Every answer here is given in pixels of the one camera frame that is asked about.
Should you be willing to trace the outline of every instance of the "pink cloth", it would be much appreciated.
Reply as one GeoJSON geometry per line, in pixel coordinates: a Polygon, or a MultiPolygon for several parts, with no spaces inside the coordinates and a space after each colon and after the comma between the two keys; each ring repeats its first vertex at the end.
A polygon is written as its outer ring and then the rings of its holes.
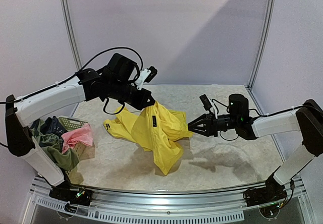
{"type": "Polygon", "coordinates": [[[75,145],[79,142],[88,147],[93,146],[92,130],[87,123],[79,129],[64,133],[62,139],[64,140],[62,153],[65,153],[69,148],[74,149],[75,145]]]}

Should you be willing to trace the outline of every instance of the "yellow cloth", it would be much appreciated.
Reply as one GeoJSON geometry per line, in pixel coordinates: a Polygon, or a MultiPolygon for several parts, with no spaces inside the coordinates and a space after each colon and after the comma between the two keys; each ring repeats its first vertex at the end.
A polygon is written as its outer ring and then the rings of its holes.
{"type": "Polygon", "coordinates": [[[115,120],[105,120],[103,125],[112,136],[152,151],[153,161],[164,175],[183,155],[183,148],[175,141],[193,135],[188,131],[185,112],[168,110],[157,101],[139,116],[124,108],[115,120]]]}

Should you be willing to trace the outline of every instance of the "white wall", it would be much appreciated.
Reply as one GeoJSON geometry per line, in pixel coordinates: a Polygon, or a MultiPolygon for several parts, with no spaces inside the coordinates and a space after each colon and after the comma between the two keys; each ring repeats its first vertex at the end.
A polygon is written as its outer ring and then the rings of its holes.
{"type": "MultiPolygon", "coordinates": [[[[275,0],[270,31],[253,92],[265,112],[313,98],[323,107],[323,0],[275,0]]],[[[300,133],[278,135],[288,157],[300,133]]],[[[317,223],[323,223],[323,156],[301,173],[317,223]]]]}
{"type": "MultiPolygon", "coordinates": [[[[0,0],[0,100],[27,94],[76,71],[60,0],[0,0]]],[[[69,115],[73,106],[57,115],[69,115]]],[[[0,142],[6,144],[5,106],[0,142]]],[[[0,223],[19,223],[35,176],[23,160],[0,147],[0,223]]]]}
{"type": "MultiPolygon", "coordinates": [[[[81,61],[109,47],[130,46],[147,67],[158,69],[154,84],[247,84],[267,2],[68,1],[81,61]]],[[[112,54],[91,66],[104,66],[112,54]]]]}

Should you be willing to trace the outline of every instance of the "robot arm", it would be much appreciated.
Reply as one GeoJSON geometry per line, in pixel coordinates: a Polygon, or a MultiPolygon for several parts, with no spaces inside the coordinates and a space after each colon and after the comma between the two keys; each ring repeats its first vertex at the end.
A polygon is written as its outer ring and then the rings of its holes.
{"type": "MultiPolygon", "coordinates": [[[[204,108],[212,108],[206,95],[200,97],[204,108]]],[[[265,187],[247,190],[244,198],[248,206],[275,201],[287,196],[284,184],[299,173],[315,157],[323,153],[323,111],[314,100],[302,106],[268,116],[249,116],[248,99],[241,94],[229,96],[227,115],[203,114],[188,124],[190,131],[204,136],[218,136],[218,131],[235,129],[246,140],[282,132],[300,131],[302,144],[266,180],[265,187]]]]}
{"type": "Polygon", "coordinates": [[[36,119],[65,106],[99,97],[113,98],[138,110],[153,105],[151,92],[143,89],[144,82],[157,74],[154,67],[139,72],[137,64],[116,53],[102,69],[84,69],[64,83],[56,83],[44,90],[17,99],[6,100],[6,134],[10,153],[21,157],[37,170],[52,186],[68,181],[64,171],[42,151],[28,126],[36,119]],[[134,80],[129,80],[133,70],[134,80]]]}

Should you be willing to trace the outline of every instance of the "white table surface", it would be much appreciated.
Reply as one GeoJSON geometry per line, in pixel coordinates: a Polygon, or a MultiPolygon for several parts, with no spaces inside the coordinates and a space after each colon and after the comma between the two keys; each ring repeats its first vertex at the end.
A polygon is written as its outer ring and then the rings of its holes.
{"type": "MultiPolygon", "coordinates": [[[[250,108],[255,107],[242,85],[145,85],[145,88],[166,108],[185,111],[187,122],[205,113],[199,99],[202,94],[227,104],[230,94],[240,93],[249,99],[250,108]]],[[[111,99],[107,111],[114,112],[118,106],[111,99]]],[[[115,139],[105,130],[103,121],[115,116],[106,115],[102,108],[103,103],[94,99],[79,104],[73,115],[90,123],[94,147],[87,147],[83,152],[70,176],[72,183],[121,190],[208,190],[266,180],[282,164],[271,136],[229,142],[220,137],[194,134],[191,139],[179,141],[184,154],[164,176],[153,163],[152,152],[144,152],[135,143],[115,139]]],[[[140,113],[128,105],[127,108],[140,113]]],[[[219,109],[220,114],[226,114],[224,107],[219,105],[219,109]]],[[[229,130],[223,136],[233,139],[236,134],[229,130]]]]}

